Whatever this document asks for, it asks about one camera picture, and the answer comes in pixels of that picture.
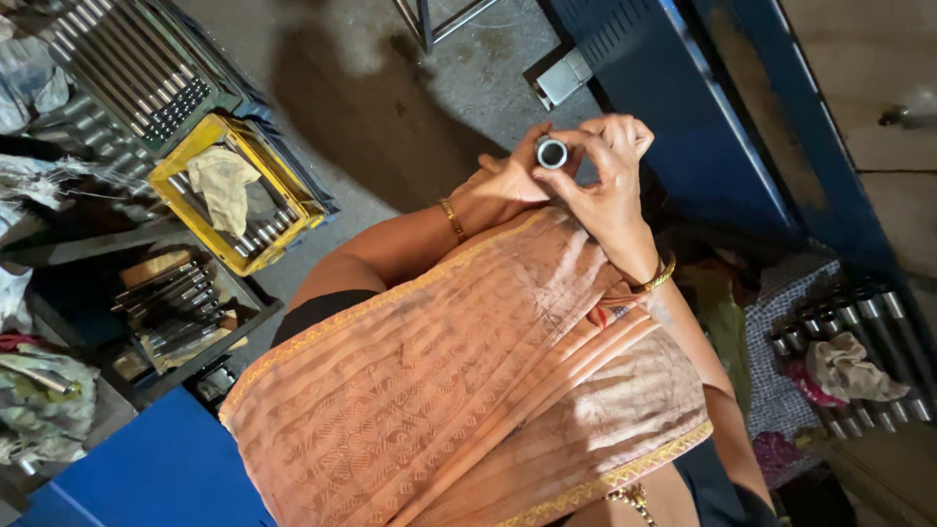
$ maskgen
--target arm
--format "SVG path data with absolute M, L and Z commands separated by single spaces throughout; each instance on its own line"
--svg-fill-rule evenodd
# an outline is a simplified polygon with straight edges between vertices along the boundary
M 486 194 L 462 192 L 450 200 L 466 235 L 471 237 L 516 216 L 516 203 Z M 290 309 L 310 298 L 349 289 L 382 293 L 414 279 L 458 246 L 459 239 L 439 205 L 382 221 L 322 258 L 290 302 Z
M 629 115 L 608 115 L 587 121 L 578 130 L 550 136 L 570 148 L 585 150 L 599 171 L 600 182 L 582 188 L 565 173 L 546 169 L 536 169 L 533 177 L 546 181 L 566 201 L 631 285 L 651 281 L 661 261 L 650 228 L 641 218 L 638 160 L 653 142 L 653 134 Z M 703 382 L 713 441 L 726 473 L 771 506 L 745 420 L 716 351 L 672 280 L 651 295 L 651 316 L 690 359 Z
M 550 123 L 535 126 L 511 156 L 496 161 L 481 156 L 483 168 L 456 189 L 449 202 L 468 237 L 499 225 L 536 203 L 549 199 L 530 180 L 534 144 L 550 130 Z M 578 168 L 574 159 L 568 170 Z M 288 310 L 323 294 L 365 289 L 382 293 L 414 279 L 435 265 L 459 239 L 442 207 L 388 219 L 370 227 L 327 254 L 305 278 Z

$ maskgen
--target checkered cloth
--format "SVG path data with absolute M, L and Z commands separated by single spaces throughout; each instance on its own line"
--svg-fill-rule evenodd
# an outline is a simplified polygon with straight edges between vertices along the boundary
M 799 429 L 821 426 L 794 382 L 781 374 L 767 337 L 796 318 L 795 309 L 808 292 L 828 291 L 839 279 L 839 262 L 809 254 L 787 259 L 762 272 L 758 300 L 745 309 L 745 340 L 751 367 L 748 425 L 752 438 L 764 431 L 777 431 L 793 441 Z M 820 461 L 816 454 L 804 452 L 801 460 L 775 474 L 772 488 L 787 483 Z

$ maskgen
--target bangle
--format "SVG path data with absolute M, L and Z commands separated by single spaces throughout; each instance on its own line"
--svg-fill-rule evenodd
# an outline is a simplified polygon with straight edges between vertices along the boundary
M 652 291 L 658 288 L 664 282 L 666 282 L 667 279 L 669 279 L 670 276 L 674 274 L 674 269 L 677 268 L 677 256 L 670 249 L 667 249 L 666 251 L 669 253 L 670 263 L 668 263 L 667 266 L 663 269 L 663 271 L 661 271 L 661 273 L 658 276 L 654 277 L 654 279 L 651 280 L 650 282 L 643 283 L 641 285 L 633 285 L 632 293 L 638 294 L 638 293 L 647 293 L 648 291 Z
M 449 218 L 449 222 L 452 223 L 453 231 L 455 231 L 455 235 L 459 237 L 459 243 L 465 243 L 469 237 L 466 236 L 466 232 L 462 230 L 462 223 L 459 222 L 459 218 L 455 217 L 452 204 L 449 203 L 449 200 L 446 198 L 442 198 L 439 200 L 439 206 L 442 207 L 442 210 L 446 213 L 446 217 Z

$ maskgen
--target blue metal panel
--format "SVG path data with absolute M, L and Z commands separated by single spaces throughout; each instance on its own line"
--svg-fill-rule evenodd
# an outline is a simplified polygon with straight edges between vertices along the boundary
M 237 444 L 176 388 L 31 496 L 18 527 L 274 527 Z
M 647 160 L 687 216 L 800 237 L 670 0 L 551 0 L 618 112 L 654 132 Z
M 888 273 L 895 257 L 866 197 L 803 55 L 774 0 L 692 0 L 710 31 L 718 9 L 744 30 L 765 66 L 784 114 L 823 187 L 829 207 L 800 207 L 810 235 L 853 269 Z

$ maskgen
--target yellow crate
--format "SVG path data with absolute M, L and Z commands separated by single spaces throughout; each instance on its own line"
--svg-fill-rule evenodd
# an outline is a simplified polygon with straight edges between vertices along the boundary
M 179 191 L 169 182 L 170 176 L 188 170 L 186 164 L 209 146 L 222 142 L 227 136 L 238 144 L 250 162 L 267 178 L 299 219 L 282 233 L 263 252 L 245 258 L 218 235 L 212 226 L 186 203 Z M 196 236 L 231 268 L 238 276 L 247 275 L 276 262 L 286 252 L 286 247 L 306 229 L 312 229 L 325 216 L 315 199 L 306 191 L 303 183 L 287 168 L 283 160 L 261 141 L 243 122 L 231 117 L 210 113 L 195 126 L 191 133 L 160 162 L 149 175 L 150 186 L 156 194 L 176 213 L 176 216 Z

